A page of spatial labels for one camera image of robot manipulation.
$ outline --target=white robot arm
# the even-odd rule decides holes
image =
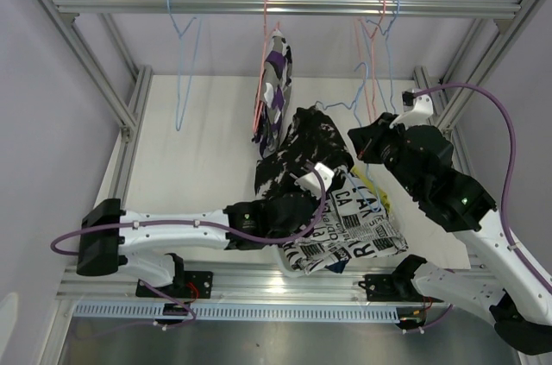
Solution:
[[[515,236],[515,245],[509,244],[496,203],[479,182],[452,168],[453,146],[440,131],[406,128],[399,118],[384,113],[369,126],[351,129],[358,158],[385,165],[428,218],[475,251],[499,286],[410,255],[392,274],[395,289],[404,299],[419,293],[471,312],[525,354],[552,351],[552,275]]]

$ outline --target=red wire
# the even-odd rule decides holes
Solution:
[[[267,56],[268,37],[274,31],[279,29],[279,22],[276,22],[276,26],[273,28],[270,34],[267,32],[267,4],[268,4],[268,0],[265,0],[265,5],[263,9],[263,21],[264,21],[263,31],[265,34],[265,40],[262,45],[262,57],[260,58],[259,85],[257,86],[257,99],[255,103],[255,111],[254,111],[254,118],[253,118],[253,135],[257,134],[257,129],[259,128],[260,113],[262,112],[262,101],[260,100],[260,87],[262,86],[262,73],[265,71],[265,59]]]
[[[186,283],[186,287],[189,287],[189,288],[196,294],[194,300],[193,300],[191,303],[193,303],[193,302],[195,302],[196,300],[198,300],[198,298],[199,298],[199,290],[198,290],[198,288],[195,287],[195,285],[194,285],[193,283],[191,283],[191,282],[190,282],[190,283]]]
[[[383,22],[383,19],[386,16],[386,10],[387,10],[387,1],[386,0],[381,0],[381,1],[383,2],[383,12],[379,17],[378,25],[375,26],[372,33],[368,31],[367,27],[364,25],[364,22],[361,21],[361,25],[366,30],[368,34],[368,38],[372,43],[370,45],[370,55],[372,58],[372,109],[373,109],[374,118],[377,117],[378,115],[378,111],[376,110],[376,104],[375,104],[376,102],[376,49],[375,49],[374,43],[376,40],[378,29],[381,29],[381,22]]]

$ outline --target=metal hanging rod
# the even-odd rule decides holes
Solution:
[[[166,13],[166,0],[53,0],[61,13]],[[171,0],[173,13],[262,14],[264,0]],[[386,11],[397,9],[386,0]],[[400,16],[512,19],[514,0],[400,0]],[[267,12],[295,16],[381,16],[382,0],[268,0]]]

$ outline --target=wire hanger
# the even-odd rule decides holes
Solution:
[[[257,129],[259,128],[260,113],[262,111],[262,101],[260,100],[260,87],[262,86],[262,76],[265,71],[268,38],[270,37],[270,35],[272,35],[272,33],[274,33],[274,31],[279,29],[279,22],[276,22],[276,26],[274,26],[270,34],[267,32],[267,4],[268,0],[265,0],[265,4],[263,7],[263,30],[265,33],[265,40],[262,46],[262,57],[260,58],[259,85],[257,86],[257,98],[255,101],[254,109],[253,135],[257,134]]]

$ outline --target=metal floor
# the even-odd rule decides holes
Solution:
[[[78,340],[123,323],[73,319],[60,365],[519,364],[488,324],[453,310],[424,335],[394,325],[200,321],[167,333],[151,326]]]

